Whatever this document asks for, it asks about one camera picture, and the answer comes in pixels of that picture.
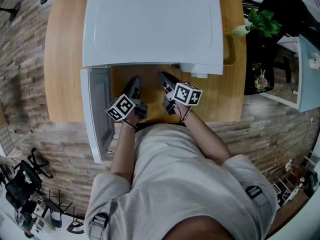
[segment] black cable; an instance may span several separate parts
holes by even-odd
[[[190,110],[191,110],[191,106],[190,106],[189,109],[185,112],[184,117],[181,119],[180,123],[181,123],[183,120],[186,119],[186,117],[187,117],[187,116],[189,115],[189,113],[190,113]]]
[[[178,108],[178,106],[176,104],[174,104],[174,106],[179,110],[179,114],[180,114],[180,121],[179,122],[174,122],[175,124],[180,124],[182,121],[182,114],[181,114],[181,110],[180,108]]]
[[[122,121],[123,123],[127,124],[128,126],[130,126],[133,129],[137,129],[136,126],[133,126],[131,123],[129,123],[126,119]]]

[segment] potted plant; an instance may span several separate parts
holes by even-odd
[[[277,36],[281,29],[281,24],[273,19],[274,12],[263,10],[259,14],[255,9],[252,9],[248,15],[248,21],[251,25],[237,26],[232,30],[234,37],[242,37],[255,30],[259,33],[260,37],[271,38],[272,35]]]

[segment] wooden table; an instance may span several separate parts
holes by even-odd
[[[44,50],[44,82],[50,120],[53,122],[84,122],[80,70],[87,0],[57,0],[51,9]],[[222,29],[231,30],[244,24],[240,0],[220,0]],[[194,111],[205,122],[239,121],[242,111],[246,77],[246,39],[235,40],[236,64],[223,67],[223,75],[208,78],[191,77],[170,65],[126,66],[112,68],[112,94],[118,95],[129,75],[139,72],[142,78],[141,97],[148,105],[149,122],[174,122],[162,108],[164,90],[155,73],[160,70],[174,73],[182,81],[201,88],[201,101]]]

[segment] wrist strap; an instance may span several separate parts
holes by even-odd
[[[182,118],[181,122],[182,122],[183,120],[185,120],[185,119],[187,118],[187,116],[190,114],[191,108],[192,108],[192,107],[190,106],[189,109],[188,109],[188,111],[185,113],[184,117]]]
[[[127,126],[130,126],[133,129],[137,129],[136,126],[133,126],[131,123],[129,123],[127,120],[122,120],[123,123],[125,123]]]

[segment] strap buckle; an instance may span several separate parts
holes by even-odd
[[[109,222],[109,216],[105,212],[100,212],[92,218],[91,222],[90,239],[100,240]]]
[[[245,190],[246,194],[259,206],[263,206],[268,202],[267,197],[259,186],[248,186]]]

